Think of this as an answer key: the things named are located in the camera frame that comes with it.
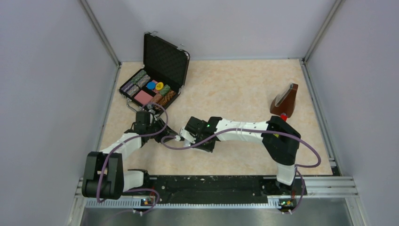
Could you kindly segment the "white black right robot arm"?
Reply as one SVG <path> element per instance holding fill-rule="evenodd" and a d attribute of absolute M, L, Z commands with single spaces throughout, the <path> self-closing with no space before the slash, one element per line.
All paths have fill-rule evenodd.
<path fill-rule="evenodd" d="M 222 117 L 208 121 L 191 117 L 179 132 L 185 146 L 202 142 L 197 148 L 211 153 L 217 141 L 245 141 L 263 145 L 277 165 L 276 188 L 288 194 L 295 188 L 295 159 L 300 133 L 279 116 L 268 121 L 239 122 Z"/>

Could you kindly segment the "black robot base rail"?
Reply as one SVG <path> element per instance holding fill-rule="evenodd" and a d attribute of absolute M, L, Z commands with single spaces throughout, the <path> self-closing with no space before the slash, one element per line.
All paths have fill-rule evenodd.
<path fill-rule="evenodd" d="M 293 210 L 307 195 L 304 179 L 291 185 L 273 176 L 150 176 L 138 188 L 124 196 L 141 197 L 141 206 L 155 207 L 254 207 L 266 206 L 282 211 Z"/>

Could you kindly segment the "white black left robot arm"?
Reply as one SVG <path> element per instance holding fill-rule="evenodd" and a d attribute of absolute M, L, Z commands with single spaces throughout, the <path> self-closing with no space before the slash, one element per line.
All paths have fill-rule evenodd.
<path fill-rule="evenodd" d="M 151 112 L 137 112 L 135 122 L 119 140 L 108 148 L 87 155 L 82 195 L 99 200 L 117 200 L 131 188 L 142 195 L 148 193 L 151 188 L 148 172 L 143 169 L 125 172 L 123 161 L 151 139 L 159 143 L 163 137 L 169 141 L 177 135 L 165 121 Z"/>

